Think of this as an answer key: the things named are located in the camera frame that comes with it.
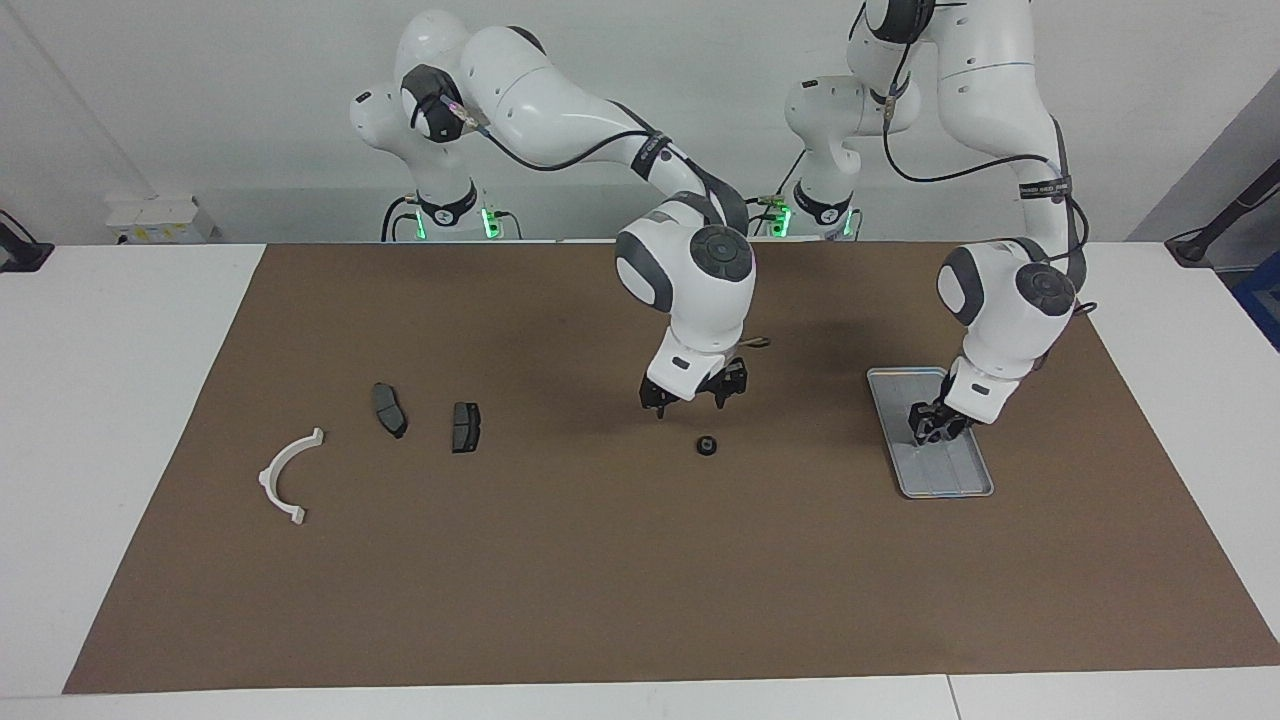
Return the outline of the black clamp stand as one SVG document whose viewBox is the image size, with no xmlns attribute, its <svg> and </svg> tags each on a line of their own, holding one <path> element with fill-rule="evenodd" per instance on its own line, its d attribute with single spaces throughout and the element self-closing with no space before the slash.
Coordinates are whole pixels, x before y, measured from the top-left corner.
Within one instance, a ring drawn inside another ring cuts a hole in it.
<svg viewBox="0 0 1280 720">
<path fill-rule="evenodd" d="M 0 273 L 32 273 L 41 269 L 55 251 L 55 245 L 44 242 L 9 211 L 0 208 Z"/>
</svg>

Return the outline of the silver metal tray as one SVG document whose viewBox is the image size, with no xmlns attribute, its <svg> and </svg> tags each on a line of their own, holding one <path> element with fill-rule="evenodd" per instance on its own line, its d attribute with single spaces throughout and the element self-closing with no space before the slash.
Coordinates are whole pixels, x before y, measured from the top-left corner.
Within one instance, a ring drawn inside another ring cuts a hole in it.
<svg viewBox="0 0 1280 720">
<path fill-rule="evenodd" d="M 933 398 L 945 375 L 937 366 L 873 366 L 867 372 L 893 477 L 905 498 L 970 498 L 995 492 L 972 430 L 945 443 L 916 445 L 913 439 L 910 406 Z"/>
</svg>

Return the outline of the white curved plastic bracket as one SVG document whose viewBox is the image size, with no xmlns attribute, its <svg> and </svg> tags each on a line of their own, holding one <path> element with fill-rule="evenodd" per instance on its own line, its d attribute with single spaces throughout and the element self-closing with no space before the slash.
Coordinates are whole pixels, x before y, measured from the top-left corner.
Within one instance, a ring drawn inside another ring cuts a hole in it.
<svg viewBox="0 0 1280 720">
<path fill-rule="evenodd" d="M 285 466 L 302 452 L 323 446 L 325 430 L 320 427 L 312 428 L 308 436 L 301 437 L 285 445 L 278 451 L 269 464 L 259 473 L 259 486 L 262 488 L 268 502 L 280 512 L 284 512 L 292 524 L 300 527 L 305 523 L 306 509 L 287 502 L 279 493 L 278 486 Z"/>
</svg>

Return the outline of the white cardboard box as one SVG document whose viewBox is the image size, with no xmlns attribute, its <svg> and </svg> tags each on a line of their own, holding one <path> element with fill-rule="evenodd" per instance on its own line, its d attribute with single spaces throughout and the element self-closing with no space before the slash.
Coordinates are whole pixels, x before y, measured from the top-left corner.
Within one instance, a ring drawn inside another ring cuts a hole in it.
<svg viewBox="0 0 1280 720">
<path fill-rule="evenodd" d="M 221 231 L 195 196 L 108 201 L 106 228 L 116 245 L 211 243 Z"/>
</svg>

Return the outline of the blue box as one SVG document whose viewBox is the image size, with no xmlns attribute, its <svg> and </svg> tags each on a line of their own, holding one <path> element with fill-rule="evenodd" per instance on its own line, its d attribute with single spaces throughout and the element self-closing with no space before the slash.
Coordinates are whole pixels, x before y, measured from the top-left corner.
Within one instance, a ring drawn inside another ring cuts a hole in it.
<svg viewBox="0 0 1280 720">
<path fill-rule="evenodd" d="M 1280 275 L 1267 275 L 1257 268 L 1233 286 L 1231 296 L 1280 354 Z"/>
</svg>

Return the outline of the brown table mat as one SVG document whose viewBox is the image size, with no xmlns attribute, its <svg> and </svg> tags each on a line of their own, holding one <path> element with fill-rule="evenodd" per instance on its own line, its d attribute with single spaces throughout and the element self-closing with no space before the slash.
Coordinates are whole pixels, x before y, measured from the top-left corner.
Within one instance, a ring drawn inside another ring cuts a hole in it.
<svg viewBox="0 0 1280 720">
<path fill-rule="evenodd" d="M 748 392 L 659 420 L 608 245 L 270 247 L 64 689 L 1280 664 L 1084 318 L 978 430 L 991 496 L 899 493 L 867 372 L 951 359 L 947 251 L 759 245 Z M 297 527 L 257 475 L 315 427 Z"/>
</svg>

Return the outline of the curved dark brake pad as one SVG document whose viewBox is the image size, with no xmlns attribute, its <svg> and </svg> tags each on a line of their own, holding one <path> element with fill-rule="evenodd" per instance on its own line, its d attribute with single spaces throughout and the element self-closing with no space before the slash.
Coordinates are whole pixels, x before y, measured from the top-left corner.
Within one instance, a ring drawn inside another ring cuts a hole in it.
<svg viewBox="0 0 1280 720">
<path fill-rule="evenodd" d="M 408 418 L 404 415 L 396 388 L 387 383 L 378 382 L 372 386 L 372 410 L 385 432 L 401 439 L 408 429 Z"/>
</svg>

